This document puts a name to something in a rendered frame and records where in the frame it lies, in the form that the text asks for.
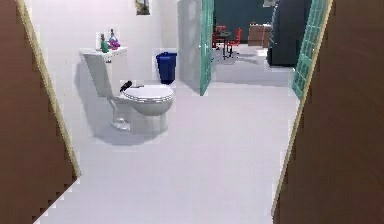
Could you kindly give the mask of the white toilet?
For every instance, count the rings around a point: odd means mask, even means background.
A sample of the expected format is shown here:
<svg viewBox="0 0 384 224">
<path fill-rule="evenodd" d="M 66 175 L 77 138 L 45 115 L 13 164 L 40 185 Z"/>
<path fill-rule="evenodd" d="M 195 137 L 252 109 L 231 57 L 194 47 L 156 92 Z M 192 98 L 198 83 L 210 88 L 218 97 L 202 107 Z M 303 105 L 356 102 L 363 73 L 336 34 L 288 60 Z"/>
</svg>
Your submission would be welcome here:
<svg viewBox="0 0 384 224">
<path fill-rule="evenodd" d="M 164 84 L 144 84 L 128 75 L 128 48 L 103 53 L 82 51 L 98 97 L 106 98 L 112 108 L 111 125 L 133 133 L 160 133 L 167 129 L 167 112 L 174 102 L 174 91 Z M 132 86 L 120 92 L 121 86 Z"/>
</svg>

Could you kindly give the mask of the blue waste bin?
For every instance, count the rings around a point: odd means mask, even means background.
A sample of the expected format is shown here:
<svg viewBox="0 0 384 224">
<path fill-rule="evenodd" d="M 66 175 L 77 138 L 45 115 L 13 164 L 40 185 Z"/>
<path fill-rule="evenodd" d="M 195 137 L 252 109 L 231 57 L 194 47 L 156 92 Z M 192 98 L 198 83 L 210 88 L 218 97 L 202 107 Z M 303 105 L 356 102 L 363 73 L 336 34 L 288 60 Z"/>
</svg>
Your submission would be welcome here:
<svg viewBox="0 0 384 224">
<path fill-rule="evenodd" d="M 175 52 L 162 52 L 156 56 L 159 77 L 162 84 L 171 84 L 175 80 L 176 71 Z"/>
</svg>

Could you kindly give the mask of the teal room door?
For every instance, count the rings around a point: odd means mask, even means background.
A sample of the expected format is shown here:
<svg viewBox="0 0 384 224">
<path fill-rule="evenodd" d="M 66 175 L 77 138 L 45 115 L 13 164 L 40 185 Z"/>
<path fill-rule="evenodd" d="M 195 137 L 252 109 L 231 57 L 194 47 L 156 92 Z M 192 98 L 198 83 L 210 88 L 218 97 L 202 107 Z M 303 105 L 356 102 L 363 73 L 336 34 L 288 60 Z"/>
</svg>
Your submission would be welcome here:
<svg viewBox="0 0 384 224">
<path fill-rule="evenodd" d="M 311 3 L 292 83 L 292 90 L 298 99 L 302 98 L 307 83 L 314 50 L 319 43 L 318 39 L 324 21 L 327 3 L 328 0 L 312 0 Z"/>
<path fill-rule="evenodd" d="M 200 36 L 200 95 L 203 96 L 211 81 L 212 33 L 214 0 L 201 0 L 201 36 Z"/>
</svg>

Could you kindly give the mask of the red chair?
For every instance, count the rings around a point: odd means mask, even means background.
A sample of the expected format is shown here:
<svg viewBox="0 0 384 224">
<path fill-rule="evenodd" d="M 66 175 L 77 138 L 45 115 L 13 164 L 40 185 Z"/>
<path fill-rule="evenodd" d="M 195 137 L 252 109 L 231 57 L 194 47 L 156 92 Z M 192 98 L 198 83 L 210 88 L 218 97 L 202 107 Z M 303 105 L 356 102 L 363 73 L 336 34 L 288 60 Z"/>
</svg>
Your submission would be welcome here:
<svg viewBox="0 0 384 224">
<path fill-rule="evenodd" d="M 242 35 L 242 29 L 241 28 L 237 28 L 237 30 L 235 32 L 235 39 L 228 41 L 227 46 L 229 48 L 227 50 L 228 50 L 228 52 L 230 54 L 232 54 L 232 52 L 233 52 L 233 47 L 234 46 L 238 46 L 240 44 L 240 42 L 241 42 L 241 35 Z"/>
<path fill-rule="evenodd" d="M 224 42 L 226 39 L 226 27 L 219 25 L 213 28 L 212 33 L 212 47 L 219 50 L 219 43 Z"/>
</svg>

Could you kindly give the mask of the brown cardboard box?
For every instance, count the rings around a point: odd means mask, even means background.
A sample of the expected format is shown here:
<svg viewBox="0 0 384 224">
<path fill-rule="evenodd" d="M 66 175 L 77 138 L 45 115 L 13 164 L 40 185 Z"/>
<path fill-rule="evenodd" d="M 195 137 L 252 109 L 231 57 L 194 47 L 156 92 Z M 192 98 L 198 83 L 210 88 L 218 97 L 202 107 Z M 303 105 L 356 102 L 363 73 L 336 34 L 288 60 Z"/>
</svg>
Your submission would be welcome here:
<svg viewBox="0 0 384 224">
<path fill-rule="evenodd" d="M 248 33 L 248 45 L 267 48 L 269 46 L 270 32 L 271 26 L 269 24 L 251 23 Z"/>
</svg>

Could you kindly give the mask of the purple spray bottle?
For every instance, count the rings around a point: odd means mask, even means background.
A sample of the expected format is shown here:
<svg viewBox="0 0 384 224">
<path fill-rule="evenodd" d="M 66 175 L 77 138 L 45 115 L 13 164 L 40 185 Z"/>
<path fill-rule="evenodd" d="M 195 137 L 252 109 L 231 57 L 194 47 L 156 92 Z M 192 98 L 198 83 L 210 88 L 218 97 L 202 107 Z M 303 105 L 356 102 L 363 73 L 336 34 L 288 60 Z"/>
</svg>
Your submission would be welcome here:
<svg viewBox="0 0 384 224">
<path fill-rule="evenodd" d="M 109 45 L 111 49 L 118 49 L 120 47 L 120 43 L 115 36 L 113 29 L 110 30 Z"/>
</svg>

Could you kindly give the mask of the black fridge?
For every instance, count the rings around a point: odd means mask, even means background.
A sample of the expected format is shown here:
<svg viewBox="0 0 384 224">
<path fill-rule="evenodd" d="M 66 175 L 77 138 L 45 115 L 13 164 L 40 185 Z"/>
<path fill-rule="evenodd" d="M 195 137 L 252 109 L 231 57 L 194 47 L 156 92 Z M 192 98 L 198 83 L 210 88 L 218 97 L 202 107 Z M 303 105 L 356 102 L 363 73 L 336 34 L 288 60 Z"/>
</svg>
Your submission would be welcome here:
<svg viewBox="0 0 384 224">
<path fill-rule="evenodd" d="M 278 0 L 272 14 L 267 51 L 270 66 L 295 67 L 312 0 Z"/>
</svg>

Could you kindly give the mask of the framed wall picture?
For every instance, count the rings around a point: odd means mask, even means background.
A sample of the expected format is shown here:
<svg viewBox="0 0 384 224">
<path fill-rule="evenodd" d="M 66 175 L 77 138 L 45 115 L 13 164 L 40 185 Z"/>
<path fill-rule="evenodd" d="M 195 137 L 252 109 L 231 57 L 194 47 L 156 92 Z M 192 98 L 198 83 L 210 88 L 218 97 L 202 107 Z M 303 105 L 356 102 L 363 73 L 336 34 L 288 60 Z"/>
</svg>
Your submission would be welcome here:
<svg viewBox="0 0 384 224">
<path fill-rule="evenodd" d="M 135 0 L 136 14 L 149 15 L 149 0 Z"/>
</svg>

